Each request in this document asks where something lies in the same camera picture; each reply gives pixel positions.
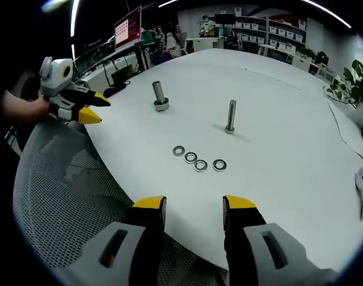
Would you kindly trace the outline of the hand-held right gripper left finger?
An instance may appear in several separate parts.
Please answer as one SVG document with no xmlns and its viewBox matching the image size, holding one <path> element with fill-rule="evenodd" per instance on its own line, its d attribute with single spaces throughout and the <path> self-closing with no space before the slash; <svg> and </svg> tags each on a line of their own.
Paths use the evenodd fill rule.
<svg viewBox="0 0 363 286">
<path fill-rule="evenodd" d="M 157 285 L 164 244 L 166 197 L 138 200 L 123 222 L 88 240 L 71 265 L 56 268 L 61 285 Z"/>
</svg>

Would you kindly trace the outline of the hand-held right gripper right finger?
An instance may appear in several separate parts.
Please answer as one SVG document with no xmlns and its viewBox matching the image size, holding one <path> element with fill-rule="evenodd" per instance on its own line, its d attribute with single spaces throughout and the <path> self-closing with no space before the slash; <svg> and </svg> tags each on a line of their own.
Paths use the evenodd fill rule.
<svg viewBox="0 0 363 286">
<path fill-rule="evenodd" d="M 338 273 L 313 264 L 297 239 L 267 223 L 248 199 L 223 197 L 224 249 L 231 285 L 333 285 Z"/>
</svg>

